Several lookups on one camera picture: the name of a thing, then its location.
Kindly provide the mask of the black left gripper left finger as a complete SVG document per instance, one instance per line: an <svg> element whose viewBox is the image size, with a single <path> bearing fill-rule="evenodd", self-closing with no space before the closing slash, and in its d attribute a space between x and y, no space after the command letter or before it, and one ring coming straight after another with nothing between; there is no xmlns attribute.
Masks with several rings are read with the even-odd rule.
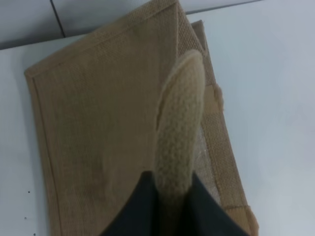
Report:
<svg viewBox="0 0 315 236"><path fill-rule="evenodd" d="M160 199L151 171L144 171L127 203L102 236L159 236Z"/></svg>

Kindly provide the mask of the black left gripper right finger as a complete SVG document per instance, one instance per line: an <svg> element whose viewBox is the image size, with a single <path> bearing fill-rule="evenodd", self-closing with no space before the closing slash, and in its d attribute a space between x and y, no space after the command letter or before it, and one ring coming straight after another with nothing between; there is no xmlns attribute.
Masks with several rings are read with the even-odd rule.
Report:
<svg viewBox="0 0 315 236"><path fill-rule="evenodd" d="M196 174L183 205L185 236L247 236L216 203Z"/></svg>

